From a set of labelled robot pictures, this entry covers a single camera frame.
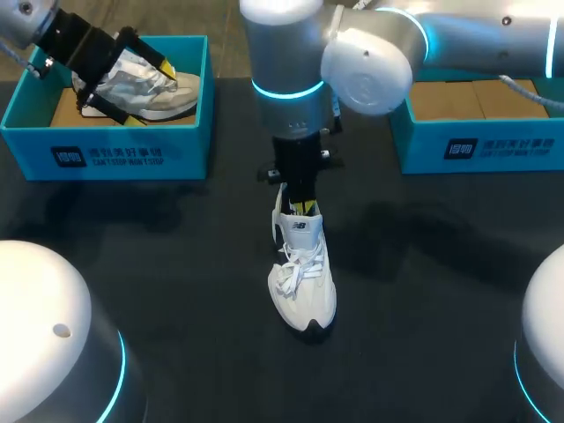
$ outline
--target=white cap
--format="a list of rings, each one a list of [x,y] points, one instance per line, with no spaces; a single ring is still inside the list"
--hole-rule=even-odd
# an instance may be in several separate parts
[[[540,265],[529,283],[523,333],[538,363],[564,389],[564,247]]]
[[[0,241],[0,421],[21,419],[61,384],[90,329],[78,271],[39,245]]]
[[[261,25],[290,25],[309,18],[323,6],[323,0],[240,0],[241,14]]]
[[[325,48],[321,74],[346,106],[363,115],[392,112],[413,83],[412,67],[398,47],[354,28]]]

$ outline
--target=new balance sneaker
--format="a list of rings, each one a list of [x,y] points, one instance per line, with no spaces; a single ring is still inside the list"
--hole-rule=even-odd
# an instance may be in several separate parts
[[[272,234],[276,242],[278,227],[284,239],[280,250],[284,259],[274,264],[268,286],[276,309],[288,325],[298,332],[318,332],[330,327],[337,311],[323,216],[317,206],[313,217],[283,214],[285,187],[280,187],[272,212]]]
[[[128,50],[96,88],[96,93],[124,112],[149,122],[170,121],[187,114],[196,104],[200,77],[176,72],[176,80],[167,78],[144,58]],[[75,91],[85,83],[72,74]],[[103,117],[95,108],[86,107],[83,117]]]

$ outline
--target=glowing blue ring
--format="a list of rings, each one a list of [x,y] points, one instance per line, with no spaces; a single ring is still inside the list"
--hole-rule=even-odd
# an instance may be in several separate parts
[[[120,391],[122,390],[123,385],[123,377],[125,376],[125,345],[123,344],[122,334],[118,331],[117,335],[120,337],[120,344],[122,345],[122,371],[120,372],[120,378],[117,381],[117,386],[115,387],[114,396],[109,401],[108,407],[102,413],[100,418],[96,421],[96,423],[103,423],[106,418],[108,417],[109,413],[112,412],[112,408],[114,408],[115,401],[120,395]]]
[[[554,44],[556,43],[556,30],[558,29],[558,19],[550,19],[550,30],[548,31],[548,45],[546,46],[546,77],[553,77]]]
[[[307,95],[310,95],[314,92],[316,92],[317,90],[319,90],[322,86],[323,86],[323,81],[321,81],[319,84],[317,84],[316,86],[312,86],[311,88],[309,88],[306,91],[302,91],[301,93],[293,93],[293,94],[277,94],[277,93],[271,93],[268,91],[265,91],[264,89],[262,89],[260,86],[258,86],[256,84],[256,82],[254,80],[252,80],[253,82],[253,86],[255,87],[255,89],[260,92],[260,94],[262,94],[265,97],[270,97],[271,99],[276,99],[276,100],[293,100],[293,99],[300,99],[302,97],[306,97]]]
[[[523,394],[525,394],[525,397],[527,398],[527,400],[529,401],[529,404],[531,404],[532,408],[535,410],[535,412],[537,412],[537,414],[546,422],[546,423],[550,423],[550,420],[547,419],[545,417],[545,415],[540,412],[540,410],[537,408],[537,406],[535,405],[535,403],[532,402],[531,397],[529,397],[529,394],[527,393],[527,390],[525,389],[523,382],[521,381],[521,376],[519,375],[519,369],[517,368],[517,342],[515,342],[515,350],[513,351],[513,362],[515,364],[515,373],[517,375],[517,380],[519,381],[519,385],[521,385],[521,390],[523,391]]]
[[[413,15],[411,15],[410,13],[406,12],[406,11],[402,11],[401,9],[397,9],[395,7],[379,7],[378,9],[376,9],[376,11],[391,11],[392,13],[397,13],[398,15],[402,15],[405,16],[406,18],[408,18],[411,22],[413,22],[415,24],[415,26],[421,31],[421,33],[423,34],[423,39],[425,40],[425,46],[427,48],[427,51],[425,52],[425,59],[427,59],[427,56],[429,56],[429,38],[427,37],[427,33],[425,32],[425,29],[423,29],[423,26],[419,23],[419,21],[417,20],[417,18],[415,18]]]

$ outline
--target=cardboard box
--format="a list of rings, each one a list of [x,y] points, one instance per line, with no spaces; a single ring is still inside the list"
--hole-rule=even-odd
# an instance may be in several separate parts
[[[409,98],[418,121],[484,119],[471,82],[417,82]]]
[[[530,80],[517,80],[527,91],[538,94]],[[545,108],[516,93],[500,80],[474,81],[474,90],[486,119],[547,119]]]
[[[564,93],[564,78],[521,84],[549,99]],[[491,76],[423,70],[390,123],[405,174],[564,170],[562,113],[547,112]]]
[[[42,81],[25,71],[0,130],[28,181],[200,180],[207,174],[215,84],[205,36],[144,37],[180,72],[199,75],[196,114],[178,122],[123,127],[84,119],[56,64]],[[31,61],[45,62],[36,49]]]

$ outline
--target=black surface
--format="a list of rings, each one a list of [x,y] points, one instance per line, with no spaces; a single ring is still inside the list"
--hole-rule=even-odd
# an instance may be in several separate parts
[[[6,102],[14,85],[0,85]],[[143,363],[151,422],[506,422],[523,291],[564,242],[564,174],[402,176],[345,113],[317,187],[338,289],[322,345],[271,304],[272,160],[247,80],[218,82],[205,183],[26,183],[0,147],[0,227],[84,275]]]

